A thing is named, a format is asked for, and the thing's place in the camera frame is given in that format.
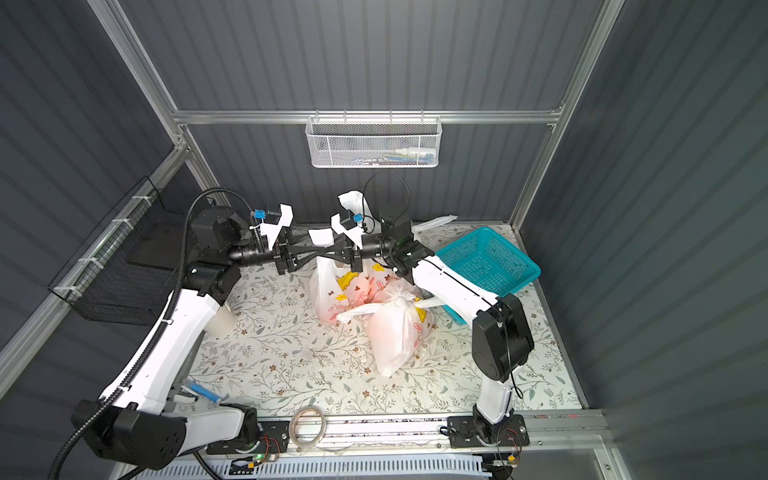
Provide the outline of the white plastic bag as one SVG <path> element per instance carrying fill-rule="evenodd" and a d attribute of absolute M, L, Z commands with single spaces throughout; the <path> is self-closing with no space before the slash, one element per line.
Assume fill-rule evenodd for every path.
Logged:
<path fill-rule="evenodd" d="M 364 216 L 371 212 L 360 191 L 345 192 L 338 199 L 342 207 L 340 213 L 351 210 Z M 339 234 L 330 225 L 324 229 L 311 229 L 309 235 L 314 246 L 331 248 Z M 340 313 L 371 303 L 374 296 L 394 278 L 390 270 L 372 260 L 365 260 L 363 271 L 356 273 L 332 256 L 333 251 L 329 251 L 315 258 L 316 269 L 309 284 L 314 311 L 318 319 L 326 324 L 335 323 Z"/>

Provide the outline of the cartoon printed plastic bag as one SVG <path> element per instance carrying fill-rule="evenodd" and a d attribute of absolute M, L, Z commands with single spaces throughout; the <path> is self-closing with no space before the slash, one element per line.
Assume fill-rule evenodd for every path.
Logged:
<path fill-rule="evenodd" d="M 447 225 L 455 221 L 456 219 L 457 219 L 456 215 L 444 215 L 444 216 L 439 216 L 425 222 L 414 223 L 412 225 L 412 232 L 414 234 L 420 234 L 422 232 Z"/>

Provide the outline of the clear plastic bag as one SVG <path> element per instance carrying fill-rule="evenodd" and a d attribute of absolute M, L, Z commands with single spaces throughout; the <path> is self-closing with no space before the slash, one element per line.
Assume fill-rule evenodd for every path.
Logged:
<path fill-rule="evenodd" d="M 415 285 L 395 280 L 380 290 L 371 303 L 362 304 L 336 316 L 349 323 L 363 317 L 366 334 L 378 373 L 391 377 L 419 349 L 436 324 L 431 309 L 445 302 L 425 299 Z"/>

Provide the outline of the teal plastic basket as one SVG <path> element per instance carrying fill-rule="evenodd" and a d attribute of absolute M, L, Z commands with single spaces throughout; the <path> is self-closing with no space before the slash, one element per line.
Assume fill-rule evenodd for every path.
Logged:
<path fill-rule="evenodd" d="M 448 244 L 437 256 L 466 280 L 500 297 L 515 294 L 541 274 L 522 250 L 489 227 Z"/>

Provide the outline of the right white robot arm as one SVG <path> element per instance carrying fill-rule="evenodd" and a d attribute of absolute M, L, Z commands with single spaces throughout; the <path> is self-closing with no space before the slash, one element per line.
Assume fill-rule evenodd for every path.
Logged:
<path fill-rule="evenodd" d="M 472 358 L 483 374 L 473 416 L 484 426 L 500 426 L 512 412 L 514 372 L 534 349 L 521 301 L 513 294 L 501 297 L 462 277 L 415 239 L 409 220 L 384 224 L 379 233 L 364 233 L 346 262 L 357 267 L 364 259 L 377 258 L 397 276 L 431 293 L 472 328 Z"/>

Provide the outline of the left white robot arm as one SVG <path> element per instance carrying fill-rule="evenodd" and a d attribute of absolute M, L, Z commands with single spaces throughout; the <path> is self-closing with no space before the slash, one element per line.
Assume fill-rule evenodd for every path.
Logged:
<path fill-rule="evenodd" d="M 214 410 L 172 416 L 167 405 L 203 333 L 233 318 L 227 300 L 245 266 L 296 266 L 287 234 L 293 210 L 254 210 L 242 220 L 226 206 L 190 210 L 182 230 L 176 284 L 161 316 L 118 377 L 96 401 L 81 401 L 64 451 L 83 440 L 100 458 L 160 470 L 176 457 L 223 443 L 238 453 L 267 450 L 255 408 L 218 401 Z"/>

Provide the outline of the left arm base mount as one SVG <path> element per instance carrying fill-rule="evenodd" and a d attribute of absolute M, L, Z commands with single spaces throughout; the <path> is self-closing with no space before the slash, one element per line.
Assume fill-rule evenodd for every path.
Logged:
<path fill-rule="evenodd" d="M 287 450 L 289 422 L 259 420 L 255 432 L 244 428 L 234 439 L 214 442 L 205 448 L 208 455 L 279 455 Z"/>

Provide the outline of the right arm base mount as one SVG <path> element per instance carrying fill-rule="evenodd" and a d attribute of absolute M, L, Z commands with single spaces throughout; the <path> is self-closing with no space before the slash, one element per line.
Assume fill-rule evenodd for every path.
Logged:
<path fill-rule="evenodd" d="M 521 415 L 504 417 L 498 424 L 491 425 L 480 415 L 451 416 L 439 433 L 449 439 L 454 449 L 502 447 L 522 449 L 530 445 L 528 429 Z"/>

